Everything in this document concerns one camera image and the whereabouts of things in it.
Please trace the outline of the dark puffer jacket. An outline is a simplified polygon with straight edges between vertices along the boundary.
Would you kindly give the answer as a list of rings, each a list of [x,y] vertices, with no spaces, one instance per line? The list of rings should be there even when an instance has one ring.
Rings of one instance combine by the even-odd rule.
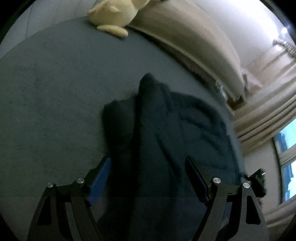
[[[237,185],[240,170],[224,120],[206,102],[145,75],[138,93],[104,107],[111,170],[102,226],[109,240],[190,240],[206,207],[185,160]]]

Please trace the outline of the yellow Pikachu plush toy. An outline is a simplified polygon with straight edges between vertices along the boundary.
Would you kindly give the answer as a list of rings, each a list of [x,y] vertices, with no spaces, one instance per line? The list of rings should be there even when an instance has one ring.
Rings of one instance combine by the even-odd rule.
[[[105,0],[91,8],[87,15],[97,30],[119,38],[126,38],[128,31],[125,27],[148,3],[149,0]]]

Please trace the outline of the clutter pile on nightstand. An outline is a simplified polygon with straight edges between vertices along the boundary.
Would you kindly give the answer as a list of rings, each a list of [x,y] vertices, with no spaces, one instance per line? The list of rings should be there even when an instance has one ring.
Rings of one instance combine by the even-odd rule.
[[[225,99],[225,103],[231,108],[236,109],[239,106],[246,104],[247,100],[250,99],[259,90],[262,90],[263,83],[255,78],[251,73],[245,72],[242,74],[243,90],[241,93],[234,94],[230,89],[218,81],[215,83],[215,89]]]

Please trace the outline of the beige curtain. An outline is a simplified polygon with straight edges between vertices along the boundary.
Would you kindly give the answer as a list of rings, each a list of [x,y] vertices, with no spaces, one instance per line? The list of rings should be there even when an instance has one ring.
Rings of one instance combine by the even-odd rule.
[[[262,90],[234,111],[234,128],[243,150],[248,174],[265,170],[267,195],[262,208],[273,238],[278,237],[295,215],[295,196],[282,201],[281,177],[274,136],[295,120],[295,46],[275,40],[246,72],[261,83]]]

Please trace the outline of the window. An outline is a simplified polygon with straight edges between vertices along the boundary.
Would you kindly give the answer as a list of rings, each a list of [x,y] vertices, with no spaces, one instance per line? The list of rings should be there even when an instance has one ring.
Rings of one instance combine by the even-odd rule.
[[[273,138],[280,167],[282,201],[295,196],[295,130],[293,120]]]

